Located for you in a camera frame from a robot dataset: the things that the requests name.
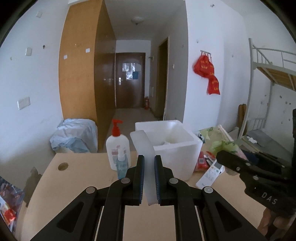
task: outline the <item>silver screw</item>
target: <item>silver screw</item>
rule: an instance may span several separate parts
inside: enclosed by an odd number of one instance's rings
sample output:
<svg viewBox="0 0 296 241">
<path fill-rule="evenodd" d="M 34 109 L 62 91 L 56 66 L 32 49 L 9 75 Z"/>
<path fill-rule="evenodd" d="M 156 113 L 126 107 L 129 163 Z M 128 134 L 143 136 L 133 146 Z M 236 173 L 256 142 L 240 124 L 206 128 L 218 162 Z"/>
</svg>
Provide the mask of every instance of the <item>silver screw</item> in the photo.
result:
<svg viewBox="0 0 296 241">
<path fill-rule="evenodd" d="M 121 179 L 121 182 L 124 183 L 124 184 L 127 184 L 129 183 L 131 180 L 128 178 L 128 177 L 124 177 Z"/>
<path fill-rule="evenodd" d="M 170 183 L 171 184 L 176 184 L 176 183 L 178 183 L 178 179 L 177 178 L 171 178 Z"/>
<path fill-rule="evenodd" d="M 88 187 L 88 188 L 86 189 L 86 192 L 87 192 L 88 194 L 92 194 L 92 193 L 95 192 L 95 188 L 94 188 L 94 187 Z"/>
<path fill-rule="evenodd" d="M 206 193 L 212 193 L 213 192 L 213 188 L 211 188 L 211 187 L 205 187 L 204 191 Z"/>
</svg>

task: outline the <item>bunk bed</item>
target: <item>bunk bed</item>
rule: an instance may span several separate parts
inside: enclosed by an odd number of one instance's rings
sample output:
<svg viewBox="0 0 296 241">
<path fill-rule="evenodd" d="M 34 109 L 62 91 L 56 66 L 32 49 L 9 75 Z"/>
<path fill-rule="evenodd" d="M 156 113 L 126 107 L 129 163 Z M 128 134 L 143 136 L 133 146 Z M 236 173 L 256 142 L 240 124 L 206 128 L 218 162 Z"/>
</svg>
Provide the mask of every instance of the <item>bunk bed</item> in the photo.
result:
<svg viewBox="0 0 296 241">
<path fill-rule="evenodd" d="M 283 57 L 283 53 L 296 56 L 294 53 L 290 53 L 283 50 L 270 49 L 270 48 L 257 48 L 254 46 L 252 39 L 249 38 L 250 46 L 250 60 L 251 60 L 251 75 L 250 75 L 250 88 L 249 97 L 246 107 L 246 113 L 244 116 L 243 124 L 240 129 L 237 144 L 239 146 L 244 146 L 249 151 L 254 152 L 266 152 L 271 155 L 280 157 L 284 160 L 291 162 L 292 153 L 287 151 L 278 142 L 269 137 L 265 132 L 264 128 L 267 121 L 267 116 L 270 109 L 272 87 L 275 84 L 281 85 L 283 87 L 289 88 L 291 90 L 296 90 L 296 71 L 288 69 L 285 67 L 286 62 L 296 64 L 291 60 L 287 60 Z M 273 65 L 273 63 L 264 55 L 267 51 L 275 51 L 281 53 L 282 66 Z M 254 81 L 254 71 L 258 69 L 261 71 L 271 82 L 270 82 L 270 93 L 269 101 L 267 106 L 266 115 L 263 118 L 253 118 L 249 116 L 250 102 L 253 92 L 253 81 Z M 249 141 L 248 137 L 252 137 L 257 141 L 257 143 L 252 143 Z"/>
</svg>

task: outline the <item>desk surface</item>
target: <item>desk surface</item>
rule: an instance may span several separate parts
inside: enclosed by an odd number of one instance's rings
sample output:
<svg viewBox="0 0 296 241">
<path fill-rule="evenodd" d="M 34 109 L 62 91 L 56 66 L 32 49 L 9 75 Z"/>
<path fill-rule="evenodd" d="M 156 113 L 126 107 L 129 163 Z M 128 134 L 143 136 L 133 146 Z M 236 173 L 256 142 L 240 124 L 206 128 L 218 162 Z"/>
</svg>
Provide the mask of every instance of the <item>desk surface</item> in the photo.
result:
<svg viewBox="0 0 296 241">
<path fill-rule="evenodd" d="M 131 152 L 136 163 L 136 152 Z M 59 164 L 69 167 L 59 171 Z M 195 186 L 202 173 L 194 173 L 188 184 Z M 29 241 L 85 188 L 110 186 L 117 173 L 110 168 L 106 153 L 57 154 L 42 176 L 29 203 L 21 233 L 21 241 Z M 236 208 L 252 225 L 257 227 L 264 206 L 244 193 L 245 185 L 239 176 L 221 174 L 212 187 Z M 145 196 L 139 207 L 126 207 L 124 240 L 175 240 L 175 219 L 172 206 L 148 206 Z"/>
</svg>

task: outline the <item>ceiling light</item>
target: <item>ceiling light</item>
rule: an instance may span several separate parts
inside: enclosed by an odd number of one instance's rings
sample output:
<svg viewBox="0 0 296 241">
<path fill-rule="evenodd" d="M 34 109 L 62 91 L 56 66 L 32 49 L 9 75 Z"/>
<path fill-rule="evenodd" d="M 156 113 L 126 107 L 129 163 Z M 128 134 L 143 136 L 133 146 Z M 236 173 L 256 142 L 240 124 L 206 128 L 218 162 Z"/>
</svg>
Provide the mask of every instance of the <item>ceiling light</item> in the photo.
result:
<svg viewBox="0 0 296 241">
<path fill-rule="evenodd" d="M 135 25 L 138 25 L 142 22 L 144 22 L 144 18 L 143 17 L 139 17 L 139 16 L 135 16 L 131 19 L 131 22 L 134 23 Z"/>
</svg>

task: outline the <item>spray bottle cap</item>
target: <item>spray bottle cap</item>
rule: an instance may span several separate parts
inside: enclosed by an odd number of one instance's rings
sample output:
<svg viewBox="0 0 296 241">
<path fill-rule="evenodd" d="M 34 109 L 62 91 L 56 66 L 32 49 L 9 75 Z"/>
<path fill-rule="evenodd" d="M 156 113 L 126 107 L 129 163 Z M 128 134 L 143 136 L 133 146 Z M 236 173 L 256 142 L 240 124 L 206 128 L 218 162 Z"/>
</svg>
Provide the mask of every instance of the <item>spray bottle cap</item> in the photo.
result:
<svg viewBox="0 0 296 241">
<path fill-rule="evenodd" d="M 124 155 L 123 148 L 119 147 L 117 150 L 118 150 L 118 156 L 117 156 L 118 161 L 124 161 L 126 157 Z"/>
<path fill-rule="evenodd" d="M 112 120 L 113 122 L 113 129 L 112 129 L 112 136 L 118 137 L 120 136 L 120 129 L 117 126 L 117 123 L 121 124 L 123 121 L 121 120 Z"/>
</svg>

